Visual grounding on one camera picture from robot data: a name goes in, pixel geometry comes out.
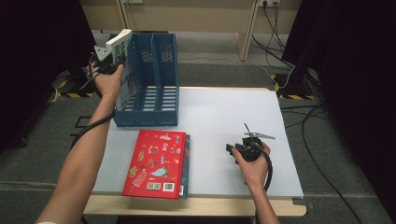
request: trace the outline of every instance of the electrical cable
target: electrical cable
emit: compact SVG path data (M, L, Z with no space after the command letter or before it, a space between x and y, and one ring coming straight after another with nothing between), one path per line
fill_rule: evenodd
M278 35L278 30L277 30L277 20L279 19L279 4L277 2L274 2L275 5L275 30L276 30L276 37L279 41L279 46L282 49L282 51L284 51L285 49L285 45L282 42L282 39L280 39L279 35Z
M296 105L296 106L287 106L287 107L282 107L282 108L280 108L280 110L284 110L284 109L296 109L296 108L308 108L308 107L315 107L315 106L319 106L319 105Z
M290 72L289 72L289 74L288 74L288 77L286 78L285 85L283 85L283 86L279 87L280 89L283 89L283 88L285 88L285 87L287 87L287 86L288 86L289 79L290 79L290 76L291 76L291 73L293 72L293 70L294 70L294 67L293 67L293 68L290 70Z
M313 79L315 79L318 83L320 83L320 80L317 78L317 77L315 77L314 75L312 75L311 74L311 68L308 68L307 70L306 70L306 72L309 74L309 76L311 76Z
M256 39L256 37L255 37L254 35L252 35L252 38L253 38L253 40L259 45L259 48L262 49L262 50L264 50L264 51L266 52L265 55L266 55L266 61L267 61L268 65L270 65L271 67L277 68L277 69L285 69L285 68L280 68L280 67L272 66L272 65L269 63L268 57L267 57L267 54L270 54L271 56L273 56L274 58L278 59L280 62L282 62L283 64L287 65L288 67L290 67L290 68L294 67L294 65L292 65L291 63L288 63L288 62L286 62L286 61L283 61L281 58L279 58L277 55L275 55L273 52L271 52L271 51L270 51L271 48L269 48L268 46L264 46L264 44L260 43L260 42Z
M55 89L55 95L53 96L53 99L49 101L50 104L55 103L58 100L58 89L52 86L53 89Z
M282 113L289 113L289 114L299 114L299 115L308 115L307 113L303 113L303 112L298 112L298 111L282 111ZM311 118L317 118L317 119L329 119L329 118L323 118L321 116L318 116L318 114L323 114L326 113L326 111L320 111L314 115L311 115Z
M96 122L94 122L94 123L88 125L88 126L85 127L84 129L82 129L81 132L79 132L79 133L77 134L77 136L74 138L73 143L72 143L72 146L70 147L70 149L72 149L72 147L73 147L73 146L76 144L76 142L82 137L82 135L84 135L85 133L87 133L89 130L91 130L91 129L93 129L93 128L95 128L95 127L97 127L97 126L99 126L99 125L101 125L101 124L103 124L103 123L106 123L107 121L111 120L111 119L114 117L115 114L116 114L116 111L113 110L113 111L111 112L111 114L108 115L107 117L105 117L105 118L103 118L103 119L99 119L99 120L97 120Z
M275 40L275 42L280 46L280 48L282 49L282 48L285 48L285 46L284 46L284 44L283 44L283 42L282 42L282 40L280 39L280 37L279 37L279 35L278 35L278 33L277 33L277 19L278 19L278 11L276 10L276 7L275 7L275 14L276 14L276 26L273 26L273 24L271 23L271 20L270 20L270 18L268 17L268 15L267 15L267 12L266 12L266 7L264 7L263 8L263 11L264 11L264 15L265 15L265 17L267 18L267 20L268 20L268 22L269 22L269 24L270 24L270 27L271 27L271 30L273 31L272 32L272 34L271 34L271 38L273 38L274 40Z
M321 87L318 87L317 83L312 81L311 79L307 78L305 82L305 88L307 91L313 96L315 95L320 101L325 101L321 94Z
M56 184L47 182L0 181L0 189L55 189Z
M305 81L304 82L304 86L305 86L305 89L306 89L306 91L311 95L311 96L313 96L314 95L314 93L313 92L311 92L311 90L309 89L309 87L308 87L308 84L307 84L307 82Z
M313 118L313 117L318 118L318 119L326 119L326 118L322 118L322 117L317 116L318 114L321 114L321 113L323 113L323 112L324 112L324 111L321 111L321 112L318 112L318 113L316 113L316 114L314 114L314 115L311 115L311 116L309 117L309 119L310 119L310 118ZM285 126L285 129L291 128L291 127L296 126L296 125L299 125L299 124L301 124L301 123L303 123L303 121L299 121L299 122L293 123L293 124L291 124L291 125Z
M344 196L341 194L341 192L335 187L335 185L329 180L329 178L323 173L323 171L320 169L320 167L318 166L317 161L315 160L314 156L312 155L312 152L306 142L305 139L305 134L304 134L304 126L305 126L305 122L309 119L310 115L317 109L319 108L321 105L315 106L314 108L312 108L309 113L307 114L307 116L304 118L303 120L303 124L302 124L302 135L303 135L303 140L304 140L304 145L305 148L308 152L309 157L311 158L312 162L314 163L314 165L317 167L318 171L320 172L320 174L323 176L323 178L327 181L327 183L329 183L329 185L335 190L335 192L338 194L338 196L343 200L343 202L346 204L346 206L349 208L350 212L353 214L353 216L356 218L356 220L361 223L361 220L359 219L358 215L356 214L355 210L352 208L352 206L347 202L347 200L344 198Z

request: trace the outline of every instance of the black curtain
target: black curtain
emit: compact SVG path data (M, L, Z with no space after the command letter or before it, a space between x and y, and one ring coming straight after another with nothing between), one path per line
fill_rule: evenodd
M0 1L0 152L27 131L62 71L85 76L94 45L78 0Z
M396 1L330 2L302 2L284 59L316 69L350 154L396 223ZM330 7L327 35L310 41Z

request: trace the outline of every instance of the gray carpet floor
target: gray carpet floor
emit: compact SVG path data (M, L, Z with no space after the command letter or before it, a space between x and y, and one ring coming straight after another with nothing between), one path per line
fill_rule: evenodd
M280 72L266 66L273 74ZM254 65L181 63L180 86L265 87L271 78ZM28 133L27 147L8 149L0 155L0 223L33 223L48 200L53 184L79 129L80 116L89 116L99 98L65 98L48 105ZM279 99L281 108L318 105L321 100ZM391 223L361 168L348 156L347 146L325 106L302 121L311 108L282 109L290 149L307 204L303 217L281 217L282 223L358 223L346 204L315 166L350 203L363 223ZM116 216L86 216L92 224L114 224Z

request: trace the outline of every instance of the book cover illustration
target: book cover illustration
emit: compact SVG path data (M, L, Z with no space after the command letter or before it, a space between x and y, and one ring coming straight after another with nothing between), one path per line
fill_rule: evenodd
M122 195L178 199L186 134L141 130Z
M132 54L130 54L132 34L132 30L123 29L118 35L106 42L106 48L111 50L112 62L119 64L124 60L125 65L121 78L120 94L116 100L116 108L119 111L125 108L136 92L133 80Z
M186 134L184 145L183 168L181 170L180 196L179 199L189 198L189 170L190 170L190 135Z

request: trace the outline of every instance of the hand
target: hand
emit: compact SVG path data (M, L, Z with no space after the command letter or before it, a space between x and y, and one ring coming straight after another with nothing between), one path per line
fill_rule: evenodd
M112 75L92 74L96 87L102 93L102 98L110 97L115 99L119 95L123 70L124 66L120 64Z
M270 154L271 149L265 143L262 143L262 149L268 155ZM257 160L247 162L244 160L241 153L239 153L235 148L233 148L233 156L239 164L242 178L247 186L250 189L257 187L262 188L268 172L268 163L264 156L261 154Z

